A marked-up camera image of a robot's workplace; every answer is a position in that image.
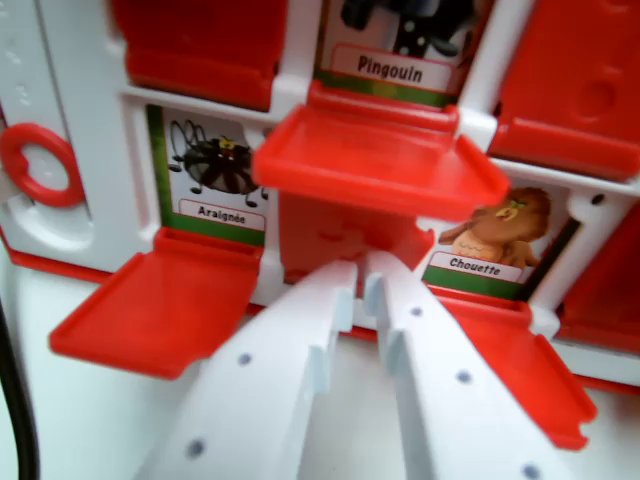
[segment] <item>red shelf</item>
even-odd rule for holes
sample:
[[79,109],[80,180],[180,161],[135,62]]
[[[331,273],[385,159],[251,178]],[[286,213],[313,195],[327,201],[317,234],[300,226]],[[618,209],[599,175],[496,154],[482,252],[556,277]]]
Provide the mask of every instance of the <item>red shelf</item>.
[[585,447],[580,426],[592,421],[597,409],[546,338],[529,331],[527,304],[430,289],[551,441],[571,450]]
[[162,229],[50,336],[56,352],[165,378],[210,356],[235,331],[262,250]]
[[254,155],[258,183],[360,208],[450,221],[500,202],[508,180],[464,136],[454,109],[312,95]]

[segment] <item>red handle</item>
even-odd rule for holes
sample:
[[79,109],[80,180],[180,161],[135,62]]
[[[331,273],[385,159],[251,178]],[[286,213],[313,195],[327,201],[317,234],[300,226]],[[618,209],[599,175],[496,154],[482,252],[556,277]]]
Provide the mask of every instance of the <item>red handle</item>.
[[[22,149],[28,144],[41,146],[60,161],[69,179],[67,188],[47,188],[29,175],[29,161],[22,153]],[[20,123],[9,127],[0,137],[0,159],[13,183],[33,200],[51,207],[71,207],[84,201],[82,180],[73,148],[51,130],[35,123]]]

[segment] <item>white surface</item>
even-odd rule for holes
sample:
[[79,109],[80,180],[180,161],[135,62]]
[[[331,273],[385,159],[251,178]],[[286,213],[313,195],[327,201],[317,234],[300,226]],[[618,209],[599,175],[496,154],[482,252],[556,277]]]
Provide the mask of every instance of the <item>white surface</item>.
[[408,479],[572,477],[456,319],[392,254],[367,255],[364,304],[395,380]]
[[[42,479],[133,478],[153,444],[166,434],[196,369],[165,382],[54,355],[48,334],[95,285],[17,267],[11,274],[4,253],[0,260],[0,278],[11,280],[2,284],[2,300],[12,325],[19,326],[13,330],[33,394]],[[339,340],[331,392],[316,396],[312,407],[300,479],[403,478],[392,379],[377,357],[375,344]],[[583,428],[590,443],[582,452],[563,452],[563,457],[581,480],[635,480],[640,471],[640,397],[590,395],[600,410],[594,423]],[[0,442],[5,478],[14,447],[7,435],[0,435]]]
[[534,0],[495,2],[460,94],[459,107],[493,113],[502,80],[534,3]]
[[297,478],[338,332],[351,330],[357,266],[334,262],[291,288],[208,359],[138,480]]
[[[7,124],[37,123],[68,141],[35,2],[6,1],[0,9],[0,103]],[[36,181],[51,188],[66,186],[67,175],[53,155],[36,146],[23,153]],[[4,182],[2,188],[6,186],[11,184]],[[0,208],[0,224],[12,245],[51,258],[84,255],[92,237],[86,204],[51,208],[7,191],[3,202],[6,194],[12,198]]]

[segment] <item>spider picture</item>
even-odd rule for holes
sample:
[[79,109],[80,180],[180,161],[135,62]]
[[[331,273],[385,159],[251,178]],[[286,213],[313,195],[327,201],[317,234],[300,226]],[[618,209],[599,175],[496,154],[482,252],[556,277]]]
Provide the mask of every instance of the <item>spider picture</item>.
[[[182,152],[176,144],[178,135],[182,136],[185,145]],[[204,128],[191,120],[182,125],[173,120],[169,125],[169,138],[173,149],[171,158],[175,162],[169,164],[169,170],[186,170],[197,183],[191,188],[192,193],[201,194],[204,186],[223,193],[244,195],[248,207],[258,206],[249,198],[259,187],[251,178],[251,150],[248,147],[238,145],[224,135],[207,139]],[[268,199],[264,188],[260,195],[264,200]]]

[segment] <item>gray dot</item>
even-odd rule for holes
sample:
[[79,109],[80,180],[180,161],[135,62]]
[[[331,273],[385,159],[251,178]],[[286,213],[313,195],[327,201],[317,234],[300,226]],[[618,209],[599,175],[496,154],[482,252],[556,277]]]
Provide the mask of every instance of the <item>gray dot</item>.
[[242,355],[240,355],[238,357],[238,363],[242,366],[247,365],[249,363],[251,363],[251,355],[249,353],[243,353]]
[[187,457],[198,458],[204,452],[204,441],[196,438],[187,445]]
[[522,473],[526,478],[530,478],[531,480],[536,480],[540,478],[540,470],[535,465],[525,465],[522,469]]
[[458,379],[459,382],[471,383],[471,374],[469,372],[467,372],[466,370],[460,370],[456,374],[456,378]]

